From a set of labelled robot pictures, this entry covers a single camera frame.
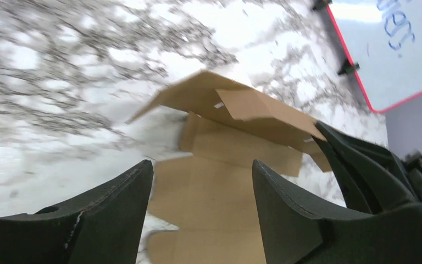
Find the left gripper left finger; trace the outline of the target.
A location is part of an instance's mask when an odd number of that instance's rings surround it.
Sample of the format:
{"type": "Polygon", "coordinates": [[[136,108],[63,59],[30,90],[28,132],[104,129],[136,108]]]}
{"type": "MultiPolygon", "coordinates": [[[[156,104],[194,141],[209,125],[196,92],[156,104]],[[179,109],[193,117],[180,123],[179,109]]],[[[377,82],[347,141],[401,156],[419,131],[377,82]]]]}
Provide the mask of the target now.
{"type": "Polygon", "coordinates": [[[0,263],[135,263],[152,182],[143,160],[34,214],[0,217],[0,263]]]}

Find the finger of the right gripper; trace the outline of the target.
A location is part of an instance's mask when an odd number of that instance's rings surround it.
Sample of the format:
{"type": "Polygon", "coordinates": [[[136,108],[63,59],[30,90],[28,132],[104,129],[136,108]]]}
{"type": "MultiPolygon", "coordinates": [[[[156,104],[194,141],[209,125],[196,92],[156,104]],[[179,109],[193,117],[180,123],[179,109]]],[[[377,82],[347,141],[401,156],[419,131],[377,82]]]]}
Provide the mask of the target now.
{"type": "Polygon", "coordinates": [[[324,122],[315,139],[329,161],[349,209],[379,214],[419,201],[404,163],[388,149],[342,133],[324,122]]]}

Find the brown cardboard box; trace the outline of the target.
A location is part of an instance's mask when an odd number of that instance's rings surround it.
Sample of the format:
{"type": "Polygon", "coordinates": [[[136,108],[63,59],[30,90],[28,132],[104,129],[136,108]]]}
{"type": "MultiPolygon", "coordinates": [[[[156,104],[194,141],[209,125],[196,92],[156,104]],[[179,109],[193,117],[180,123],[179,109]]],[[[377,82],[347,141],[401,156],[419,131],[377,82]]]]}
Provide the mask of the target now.
{"type": "Polygon", "coordinates": [[[314,142],[315,119],[211,71],[169,85],[135,115],[169,107],[187,113],[178,147],[189,157],[159,161],[151,214],[178,227],[152,234],[153,263],[265,263],[252,163],[298,176],[303,154],[330,165],[314,142]]]}

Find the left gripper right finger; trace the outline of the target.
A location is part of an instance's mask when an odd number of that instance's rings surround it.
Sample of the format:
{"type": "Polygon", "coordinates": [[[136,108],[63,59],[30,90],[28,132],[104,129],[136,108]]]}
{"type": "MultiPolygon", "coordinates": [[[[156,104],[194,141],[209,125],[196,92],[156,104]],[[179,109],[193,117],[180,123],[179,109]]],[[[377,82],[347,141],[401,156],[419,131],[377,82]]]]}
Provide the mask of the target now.
{"type": "Polygon", "coordinates": [[[252,164],[267,263],[422,263],[422,203],[367,214],[252,164]]]}

